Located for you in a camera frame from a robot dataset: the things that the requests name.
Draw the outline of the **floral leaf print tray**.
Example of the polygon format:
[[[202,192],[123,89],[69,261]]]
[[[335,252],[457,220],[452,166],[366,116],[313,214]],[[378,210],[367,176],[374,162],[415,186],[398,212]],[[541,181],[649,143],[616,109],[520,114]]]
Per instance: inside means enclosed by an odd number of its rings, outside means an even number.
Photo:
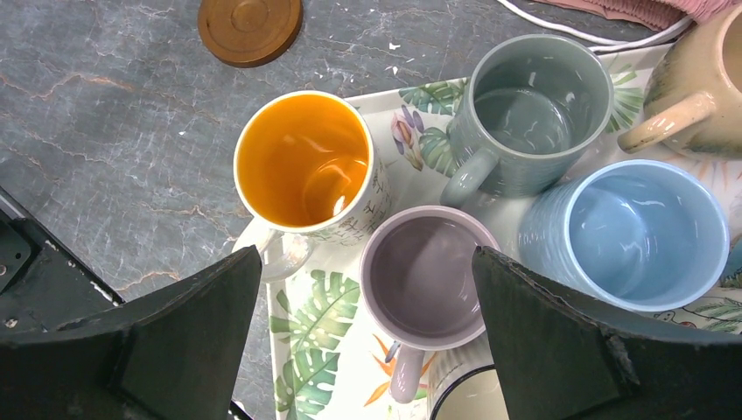
[[[395,211],[433,205],[454,171],[447,129],[467,79],[356,96],[388,175]],[[717,197],[731,247],[741,239],[741,164],[698,161],[658,145],[641,156],[692,174]],[[300,271],[268,288],[276,417],[425,419],[428,388],[408,404],[389,394],[393,340],[368,313],[359,286],[362,246],[319,246]],[[704,298],[741,301],[719,281]]]

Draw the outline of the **white mug orange inside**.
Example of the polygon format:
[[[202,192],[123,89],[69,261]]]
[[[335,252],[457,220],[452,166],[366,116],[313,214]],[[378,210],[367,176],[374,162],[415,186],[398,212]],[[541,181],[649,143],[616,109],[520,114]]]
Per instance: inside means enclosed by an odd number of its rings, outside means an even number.
[[[361,243],[391,213],[370,129],[334,94],[297,91],[264,105],[240,135],[233,169],[266,284],[296,273],[318,245]]]

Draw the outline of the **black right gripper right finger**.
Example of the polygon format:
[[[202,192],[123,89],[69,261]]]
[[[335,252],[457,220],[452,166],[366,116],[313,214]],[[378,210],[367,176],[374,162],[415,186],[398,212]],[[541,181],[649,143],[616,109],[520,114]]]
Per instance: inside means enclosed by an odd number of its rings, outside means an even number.
[[[738,335],[621,309],[490,247],[472,272],[511,418],[740,418]]]

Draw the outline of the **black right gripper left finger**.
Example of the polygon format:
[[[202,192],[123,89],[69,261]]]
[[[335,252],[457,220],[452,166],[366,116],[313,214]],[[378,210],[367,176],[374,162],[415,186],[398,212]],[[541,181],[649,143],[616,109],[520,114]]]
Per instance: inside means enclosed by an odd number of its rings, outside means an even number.
[[[115,308],[3,334],[2,418],[230,418],[261,274],[241,248]]]

